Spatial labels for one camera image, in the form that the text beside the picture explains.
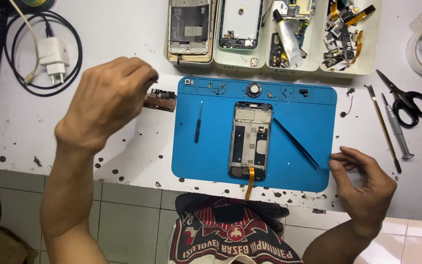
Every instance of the small screwdriver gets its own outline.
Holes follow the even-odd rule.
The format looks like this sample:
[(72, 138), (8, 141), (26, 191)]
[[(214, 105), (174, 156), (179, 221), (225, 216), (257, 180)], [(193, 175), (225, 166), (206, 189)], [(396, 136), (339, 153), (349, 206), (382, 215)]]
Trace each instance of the small screwdriver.
[(201, 101), (200, 115), (198, 116), (198, 121), (196, 122), (195, 143), (198, 143), (198, 135), (200, 134), (201, 109), (202, 109), (202, 107), (203, 107), (203, 101)]
[(382, 93), (382, 98), (385, 102), (385, 110), (387, 111), (387, 117), (390, 121), (391, 128), (393, 129), (393, 132), (397, 136), (398, 143), (400, 144), (401, 150), (403, 151), (403, 159), (409, 159), (413, 158), (414, 154), (411, 154), (408, 151), (407, 143), (405, 141), (405, 137), (403, 137), (403, 131), (401, 130), (400, 123), (398, 122), (397, 117), (395, 116), (395, 113), (391, 109), (390, 105), (387, 102), (387, 99), (385, 99), (384, 93)]

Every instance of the person's hand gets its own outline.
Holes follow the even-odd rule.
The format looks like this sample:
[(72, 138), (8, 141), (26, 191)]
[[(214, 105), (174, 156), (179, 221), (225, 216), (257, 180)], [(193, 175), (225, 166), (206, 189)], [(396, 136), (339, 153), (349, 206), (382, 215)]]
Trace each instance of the person's hand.
[[(328, 162), (337, 185), (341, 205), (352, 219), (359, 236), (377, 236), (385, 219), (397, 183), (379, 166), (377, 161), (349, 147), (340, 147)], [(346, 171), (361, 167), (366, 172), (362, 187), (353, 187)]]
[(83, 73), (55, 128), (58, 143), (98, 152), (109, 136), (137, 117), (158, 74), (139, 58), (120, 57)]

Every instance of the black scissor handle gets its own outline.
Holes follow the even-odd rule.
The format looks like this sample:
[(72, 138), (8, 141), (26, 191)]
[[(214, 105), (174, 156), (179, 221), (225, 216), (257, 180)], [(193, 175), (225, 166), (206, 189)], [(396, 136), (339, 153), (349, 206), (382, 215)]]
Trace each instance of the black scissor handle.
[[(395, 102), (393, 102), (392, 107), (393, 107), (393, 112), (395, 113), (395, 116), (398, 119), (398, 122), (403, 127), (412, 128), (419, 123), (419, 116), (416, 113), (416, 111), (411, 109), (405, 102), (403, 102), (403, 100), (401, 100), (401, 99), (395, 100)], [(403, 122), (403, 120), (400, 118), (400, 109), (403, 109), (405, 112), (407, 112), (407, 114), (411, 117), (411, 119), (413, 119), (412, 123)]]
[(413, 98), (418, 98), (422, 101), (422, 93), (418, 92), (407, 92), (405, 93), (405, 98), (410, 102), (411, 105), (413, 105), (413, 110), (416, 112), (417, 115), (422, 117), (422, 111), (419, 109), (418, 105), (414, 103)]

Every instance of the white table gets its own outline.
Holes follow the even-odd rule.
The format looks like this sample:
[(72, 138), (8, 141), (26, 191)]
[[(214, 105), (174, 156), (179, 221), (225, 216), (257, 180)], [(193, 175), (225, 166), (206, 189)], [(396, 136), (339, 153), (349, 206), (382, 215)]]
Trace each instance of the white table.
[[(217, 73), (215, 69), (176, 69), (163, 58), (166, 2), (59, 0), (53, 11), (70, 21), (81, 37), (84, 48), (82, 71), (119, 56), (138, 56), (158, 70), (160, 80), (155, 88), (162, 90), (176, 91), (178, 80), (191, 73), (228, 77)], [(384, 1), (377, 68), (401, 89), (422, 93), (422, 77), (413, 72), (405, 57), (406, 44), (412, 35), (408, 25), (422, 11), (422, 8), (413, 2), (410, 0), (408, 4), (396, 4), (396, 1)], [(34, 28), (38, 36), (44, 36), (42, 23)], [(16, 28), (13, 29), (9, 34), (11, 41)], [(53, 26), (53, 31), (68, 43), (74, 64), (77, 58), (74, 38), (60, 25)], [(30, 71), (35, 60), (30, 34), (24, 32), (21, 36), (21, 43), (24, 45), (19, 45), (15, 63), (22, 75)], [(265, 73), (255, 76), (245, 74), (241, 78), (272, 80)], [(6, 59), (3, 58), (0, 71), (0, 156), (4, 156), (6, 161), (0, 162), (0, 169), (44, 175), (50, 173), (56, 147), (53, 129), (65, 114), (79, 80), (80, 76), (72, 87), (55, 97), (36, 97), (19, 86)], [(372, 84), (378, 95), (381, 92), (389, 95), (387, 86), (376, 74), (352, 81), (318, 77), (286, 81), (327, 84), (336, 89), (338, 104), (334, 135), (339, 138), (333, 139), (333, 152), (337, 152), (338, 147), (344, 145), (358, 148), (375, 157), (387, 174), (391, 177), (398, 176), (398, 189), (387, 216), (422, 220), (422, 118), (417, 127), (404, 129), (408, 147), (416, 156), (408, 161), (401, 161), (403, 173), (397, 175), (369, 93), (362, 87), (364, 84)], [(49, 85), (50, 80), (46, 74), (41, 73), (36, 78), (36, 83)], [(345, 95), (347, 87), (356, 88), (353, 108), (347, 117), (341, 118), (339, 112), (348, 111), (351, 102), (351, 98)], [(99, 157), (104, 160), (98, 162), (102, 165), (100, 169), (94, 169), (95, 179), (141, 187), (243, 198), (244, 188), (239, 185), (190, 179), (180, 182), (179, 178), (173, 175), (171, 162), (174, 115), (165, 111), (143, 109), (136, 120), (111, 136), (105, 149), (96, 155), (96, 162)], [(401, 149), (394, 137), (392, 141), (400, 157)], [(33, 162), (34, 156), (41, 161), (42, 167)], [(119, 173), (113, 174), (112, 170), (118, 170)], [(120, 182), (119, 177), (124, 177), (124, 180)], [(350, 173), (350, 178), (355, 184), (361, 183), (357, 172)], [(274, 193), (283, 195), (278, 198)], [(300, 191), (266, 190), (262, 187), (253, 189), (251, 199), (283, 204), (287, 204), (290, 199), (290, 205), (343, 211), (335, 194), (336, 186), (331, 177), (325, 191), (318, 194), (305, 192), (305, 199)]]

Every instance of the white plastic storage tray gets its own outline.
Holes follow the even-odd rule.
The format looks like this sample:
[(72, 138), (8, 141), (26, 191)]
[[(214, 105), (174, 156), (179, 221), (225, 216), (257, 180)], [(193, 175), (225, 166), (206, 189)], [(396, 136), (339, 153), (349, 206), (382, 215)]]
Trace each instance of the white plastic storage tray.
[(359, 57), (354, 64), (350, 64), (349, 68), (345, 68), (344, 71), (339, 71), (335, 67), (327, 69), (323, 53), (328, 52), (326, 45), (322, 45), (322, 51), (320, 56), (320, 70), (317, 71), (317, 75), (324, 75), (330, 77), (340, 78), (354, 78), (357, 76), (370, 75), (375, 69), (376, 63), (376, 52), (377, 52), (377, 41), (379, 38), (379, 25), (380, 15), (382, 11), (382, 0), (358, 0), (357, 3), (360, 10), (364, 10), (370, 5), (374, 5), (376, 10), (359, 21), (356, 29), (361, 31), (362, 39), (362, 50)]
[[(215, 6), (218, 7), (219, 6), (219, 0), (211, 0), (211, 1), (216, 1)], [(169, 19), (170, 19), (170, 3), (171, 0), (168, 0), (167, 2), (167, 15), (166, 15), (166, 33), (164, 36), (164, 58), (172, 63), (173, 66), (177, 66), (177, 61), (176, 60), (169, 60), (169, 30), (170, 30), (170, 26), (169, 26)], [(214, 31), (215, 28), (215, 21), (213, 21), (213, 24), (211, 25), (211, 30)], [(213, 61), (213, 54), (211, 54), (211, 59), (209, 60), (209, 62), (207, 63), (198, 63), (198, 62), (184, 62), (184, 61), (180, 61), (179, 66), (180, 67), (195, 67), (195, 68), (210, 68), (212, 65), (212, 61)]]
[[(263, 1), (262, 16), (268, 10), (269, 4), (273, 4), (273, 0)], [(235, 69), (243, 71), (257, 71), (265, 64), (265, 51), (268, 42), (269, 22), (271, 20), (272, 11), (270, 10), (264, 18), (266, 25), (260, 29), (258, 37), (258, 46), (253, 50), (241, 50), (219, 47), (220, 24), (221, 24), (221, 5), (218, 4), (218, 16), (216, 19), (216, 30), (214, 31), (214, 62), (221, 69)], [(257, 59), (256, 67), (250, 66), (253, 58)]]
[(268, 25), (270, 26), (270, 33), (268, 34), (268, 45), (266, 47), (265, 53), (266, 72), (302, 75), (314, 72), (319, 68), (320, 60), (323, 58), (323, 54), (320, 53), (320, 50), (325, 47), (323, 37), (325, 33), (327, 8), (328, 0), (315, 1), (315, 14), (312, 16), (307, 31), (304, 34), (304, 44), (302, 46), (302, 49), (307, 52), (307, 58), (303, 59), (303, 64), (295, 69), (270, 67), (272, 36), (273, 33), (278, 32), (276, 29), (276, 21), (272, 20), (272, 14), (272, 16), (270, 17), (270, 22), (268, 23)]

